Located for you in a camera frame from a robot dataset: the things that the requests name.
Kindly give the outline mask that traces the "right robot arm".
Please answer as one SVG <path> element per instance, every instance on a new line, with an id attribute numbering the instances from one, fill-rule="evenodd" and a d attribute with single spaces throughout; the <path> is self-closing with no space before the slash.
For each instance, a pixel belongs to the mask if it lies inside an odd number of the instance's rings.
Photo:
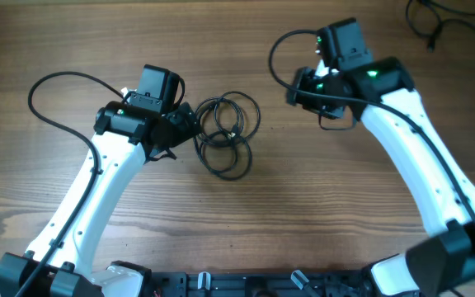
<path id="1" fill-rule="evenodd" d="M 287 101 L 339 120 L 352 114 L 383 146 L 411 192 L 427 239 L 358 271 L 324 277 L 328 296 L 437 296 L 475 279 L 475 186 L 431 124 L 394 58 L 376 60 L 354 18 L 314 31 L 321 60 L 297 71 Z"/>

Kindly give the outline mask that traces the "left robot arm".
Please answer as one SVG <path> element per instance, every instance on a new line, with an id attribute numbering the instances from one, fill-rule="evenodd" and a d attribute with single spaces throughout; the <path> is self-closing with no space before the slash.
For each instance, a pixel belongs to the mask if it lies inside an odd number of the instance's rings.
<path id="1" fill-rule="evenodd" d="M 184 80 L 145 65 L 139 85 L 102 107 L 94 135 L 73 184 L 41 233 L 23 255 L 0 260 L 2 296 L 158 296 L 150 269 L 112 262 L 94 272 L 103 231 L 125 188 L 143 165 L 174 158 L 172 148 L 200 132 L 199 121 L 182 98 Z"/>

